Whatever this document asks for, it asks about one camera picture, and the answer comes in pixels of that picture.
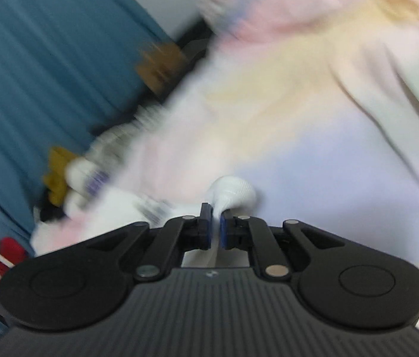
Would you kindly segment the pastel tie-dye bed sheet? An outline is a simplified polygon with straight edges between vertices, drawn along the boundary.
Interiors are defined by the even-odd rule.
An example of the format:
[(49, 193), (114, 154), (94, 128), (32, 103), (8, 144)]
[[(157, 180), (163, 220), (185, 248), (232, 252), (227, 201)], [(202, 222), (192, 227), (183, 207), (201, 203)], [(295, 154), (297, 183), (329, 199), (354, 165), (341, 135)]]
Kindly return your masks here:
[(208, 52), (112, 187), (195, 203), (223, 176), (251, 212), (419, 265), (419, 0), (197, 0)]

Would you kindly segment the brown paper bag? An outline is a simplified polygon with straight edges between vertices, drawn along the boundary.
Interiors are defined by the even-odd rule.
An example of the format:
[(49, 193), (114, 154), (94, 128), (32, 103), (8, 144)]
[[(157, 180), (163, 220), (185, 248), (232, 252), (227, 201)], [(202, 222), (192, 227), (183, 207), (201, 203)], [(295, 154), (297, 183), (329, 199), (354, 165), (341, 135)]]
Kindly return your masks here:
[(176, 43), (152, 43), (141, 51), (135, 71), (152, 93), (160, 94), (187, 63), (187, 57)]

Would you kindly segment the blue curtain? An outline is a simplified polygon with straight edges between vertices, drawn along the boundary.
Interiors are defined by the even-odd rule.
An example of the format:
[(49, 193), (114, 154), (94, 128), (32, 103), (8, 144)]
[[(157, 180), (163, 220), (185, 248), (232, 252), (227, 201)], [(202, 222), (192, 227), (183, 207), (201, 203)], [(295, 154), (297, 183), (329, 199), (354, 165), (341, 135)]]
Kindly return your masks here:
[(166, 39), (135, 0), (0, 0), (0, 240), (28, 245), (50, 149), (84, 151)]

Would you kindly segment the white and black jacket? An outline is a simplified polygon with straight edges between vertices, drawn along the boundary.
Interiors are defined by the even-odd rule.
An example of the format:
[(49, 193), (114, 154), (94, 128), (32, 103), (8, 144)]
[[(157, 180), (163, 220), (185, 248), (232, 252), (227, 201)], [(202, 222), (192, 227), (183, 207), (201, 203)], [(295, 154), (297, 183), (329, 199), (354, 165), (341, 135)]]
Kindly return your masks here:
[(37, 221), (30, 239), (35, 256), (43, 256), (82, 241), (85, 212), (79, 204), (83, 200), (79, 193), (71, 191), (63, 204), (62, 217)]

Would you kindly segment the grey white purple garment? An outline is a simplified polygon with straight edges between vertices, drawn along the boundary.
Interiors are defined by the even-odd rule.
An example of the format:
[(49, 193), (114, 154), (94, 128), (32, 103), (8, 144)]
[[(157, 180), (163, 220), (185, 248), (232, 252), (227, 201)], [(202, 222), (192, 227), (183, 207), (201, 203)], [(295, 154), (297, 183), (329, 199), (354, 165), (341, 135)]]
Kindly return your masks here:
[(133, 120), (112, 126), (96, 137), (88, 151), (66, 167), (66, 181), (80, 207), (88, 204), (125, 163), (131, 143), (163, 118), (163, 107), (138, 107)]

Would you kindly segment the mustard yellow garment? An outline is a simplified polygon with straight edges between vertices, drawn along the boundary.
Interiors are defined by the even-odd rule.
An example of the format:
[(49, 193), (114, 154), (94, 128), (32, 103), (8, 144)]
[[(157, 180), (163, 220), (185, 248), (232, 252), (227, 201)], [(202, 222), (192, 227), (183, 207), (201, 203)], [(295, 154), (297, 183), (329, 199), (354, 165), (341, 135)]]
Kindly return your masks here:
[(66, 170), (77, 158), (77, 154), (62, 147), (53, 147), (49, 151), (48, 171), (43, 176), (43, 183), (49, 191), (48, 199), (53, 206), (60, 207), (64, 203), (68, 193)]

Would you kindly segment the white knit sweater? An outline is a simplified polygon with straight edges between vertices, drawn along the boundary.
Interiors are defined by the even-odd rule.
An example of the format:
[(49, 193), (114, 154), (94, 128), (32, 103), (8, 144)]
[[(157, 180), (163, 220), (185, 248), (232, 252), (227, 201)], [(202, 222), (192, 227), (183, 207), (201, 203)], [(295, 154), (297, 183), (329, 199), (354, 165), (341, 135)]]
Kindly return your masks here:
[(116, 187), (106, 191), (93, 204), (89, 213), (86, 233), (88, 237), (113, 231), (130, 223), (145, 222), (151, 228), (163, 226), (167, 220), (184, 215), (198, 215), (200, 204), (208, 202), (213, 207), (214, 222), (210, 228), (211, 248), (191, 250), (183, 256), (184, 267), (245, 267), (248, 256), (241, 250), (224, 250), (219, 223), (222, 213), (249, 215), (256, 207), (255, 189), (245, 180), (235, 176), (223, 176), (208, 189), (203, 199), (190, 204), (155, 201)]

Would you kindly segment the red cloth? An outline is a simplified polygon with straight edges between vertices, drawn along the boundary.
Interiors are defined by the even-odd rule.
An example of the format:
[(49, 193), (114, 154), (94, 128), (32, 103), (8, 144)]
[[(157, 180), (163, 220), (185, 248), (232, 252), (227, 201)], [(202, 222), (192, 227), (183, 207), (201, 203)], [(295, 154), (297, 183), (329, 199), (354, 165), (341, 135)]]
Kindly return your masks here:
[[(0, 240), (0, 255), (14, 265), (20, 264), (28, 258), (26, 249), (11, 237), (5, 237)], [(0, 261), (0, 276), (3, 276), (8, 270), (9, 267)]]

